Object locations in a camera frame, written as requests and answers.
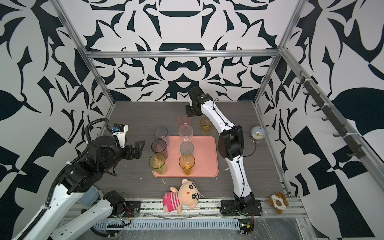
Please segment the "tall yellow glass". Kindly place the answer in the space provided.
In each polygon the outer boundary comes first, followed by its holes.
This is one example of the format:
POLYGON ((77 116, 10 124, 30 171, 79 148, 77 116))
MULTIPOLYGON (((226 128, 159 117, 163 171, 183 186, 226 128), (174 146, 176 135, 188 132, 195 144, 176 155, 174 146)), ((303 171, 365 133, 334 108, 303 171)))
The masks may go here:
POLYGON ((195 166, 196 160, 192 154, 183 154, 179 158, 179 166, 182 168, 185 175, 190 175, 195 166))

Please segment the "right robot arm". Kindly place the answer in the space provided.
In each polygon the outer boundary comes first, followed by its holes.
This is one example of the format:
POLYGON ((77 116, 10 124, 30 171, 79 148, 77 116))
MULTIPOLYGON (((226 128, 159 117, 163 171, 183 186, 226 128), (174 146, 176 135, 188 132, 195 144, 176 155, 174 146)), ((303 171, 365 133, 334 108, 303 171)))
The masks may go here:
POLYGON ((243 160, 244 133, 243 128, 233 124, 219 110, 216 100, 209 94, 205 94, 200 87, 188 90, 190 98, 186 106, 188 117, 207 117, 219 133, 218 152, 229 166, 234 186, 234 206, 222 207, 223 214, 245 215, 256 204, 254 193, 248 183, 243 160))

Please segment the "pink plastic tray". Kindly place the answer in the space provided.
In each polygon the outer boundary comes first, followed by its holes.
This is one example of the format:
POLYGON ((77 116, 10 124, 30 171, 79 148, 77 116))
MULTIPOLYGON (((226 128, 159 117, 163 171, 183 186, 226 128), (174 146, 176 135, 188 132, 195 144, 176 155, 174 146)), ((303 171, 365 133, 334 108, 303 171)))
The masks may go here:
POLYGON ((194 145, 193 156, 195 165, 192 172, 186 175, 179 165, 179 158, 182 155, 180 145, 182 140, 178 136, 169 137, 170 147, 168 150, 168 158, 166 160, 166 171, 160 175, 153 171, 156 178, 213 178, 219 174, 217 147, 214 137, 211 136, 195 136, 192 137, 194 145))

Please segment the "pink short glass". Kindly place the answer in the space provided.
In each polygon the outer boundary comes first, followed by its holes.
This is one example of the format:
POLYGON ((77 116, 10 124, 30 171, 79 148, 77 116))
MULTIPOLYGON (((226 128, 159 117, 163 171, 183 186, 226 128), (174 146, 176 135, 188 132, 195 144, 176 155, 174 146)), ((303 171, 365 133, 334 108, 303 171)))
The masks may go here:
POLYGON ((178 122, 180 127, 190 126, 192 122, 192 118, 188 117, 187 115, 182 115, 179 117, 178 122))

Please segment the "blue-grey tall glass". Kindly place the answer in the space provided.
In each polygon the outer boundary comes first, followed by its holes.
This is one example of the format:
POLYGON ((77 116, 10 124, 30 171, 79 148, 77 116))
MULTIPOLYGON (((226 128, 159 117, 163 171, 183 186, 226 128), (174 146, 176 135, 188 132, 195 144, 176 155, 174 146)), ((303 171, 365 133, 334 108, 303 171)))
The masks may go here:
POLYGON ((156 139, 164 140, 167 146, 169 146, 169 131, 166 127, 157 127, 154 130, 154 137, 156 139))

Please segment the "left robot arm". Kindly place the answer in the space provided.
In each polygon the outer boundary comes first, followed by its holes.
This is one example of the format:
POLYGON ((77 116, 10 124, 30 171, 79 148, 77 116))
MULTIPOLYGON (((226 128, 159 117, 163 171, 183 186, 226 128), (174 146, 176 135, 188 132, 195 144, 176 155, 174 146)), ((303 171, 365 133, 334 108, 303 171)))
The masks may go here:
POLYGON ((87 148, 55 178, 47 200, 26 227, 15 236, 16 240, 76 239, 99 221, 118 216, 125 208, 125 199, 116 191, 108 192, 91 209, 72 220, 64 228, 57 225, 68 210, 104 174, 108 174, 121 160, 139 159, 145 141, 119 147, 119 140, 112 136, 100 136, 88 143, 87 148))

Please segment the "tall light green glass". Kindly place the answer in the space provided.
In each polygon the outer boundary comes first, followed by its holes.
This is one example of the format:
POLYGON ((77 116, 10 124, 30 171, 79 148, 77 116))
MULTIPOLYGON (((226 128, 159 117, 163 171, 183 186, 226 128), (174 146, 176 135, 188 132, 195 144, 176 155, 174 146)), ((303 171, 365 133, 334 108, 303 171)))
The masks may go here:
POLYGON ((163 175, 167 171, 166 158, 161 153, 153 154, 149 159, 149 165, 158 175, 163 175))

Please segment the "dark smoky glass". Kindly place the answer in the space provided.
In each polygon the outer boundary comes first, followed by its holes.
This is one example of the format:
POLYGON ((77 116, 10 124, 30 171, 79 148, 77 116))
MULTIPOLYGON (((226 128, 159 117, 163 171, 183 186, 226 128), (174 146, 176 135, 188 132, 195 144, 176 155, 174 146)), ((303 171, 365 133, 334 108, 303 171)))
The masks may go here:
POLYGON ((162 139, 156 139, 151 144, 151 149, 154 153, 162 154, 165 159, 168 158, 167 142, 162 139))

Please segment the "clear tall glass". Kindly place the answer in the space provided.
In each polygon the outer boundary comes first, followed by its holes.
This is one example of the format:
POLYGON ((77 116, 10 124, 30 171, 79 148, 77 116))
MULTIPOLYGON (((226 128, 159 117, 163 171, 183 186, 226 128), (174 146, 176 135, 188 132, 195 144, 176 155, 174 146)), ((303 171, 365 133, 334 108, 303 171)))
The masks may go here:
POLYGON ((190 142, 193 137, 193 128, 189 125, 183 125, 179 128, 179 135, 183 142, 190 142))

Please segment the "teal frosted cup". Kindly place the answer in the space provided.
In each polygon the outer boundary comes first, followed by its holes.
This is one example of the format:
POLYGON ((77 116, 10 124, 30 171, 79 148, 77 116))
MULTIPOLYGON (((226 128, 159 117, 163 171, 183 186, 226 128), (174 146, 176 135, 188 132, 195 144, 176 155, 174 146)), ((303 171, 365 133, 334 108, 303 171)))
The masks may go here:
POLYGON ((181 153, 181 155, 184 155, 184 154, 193 155, 194 154, 194 149, 195 149, 195 147, 194 147, 193 143, 191 143, 191 142, 183 142, 180 145, 180 153, 181 153))

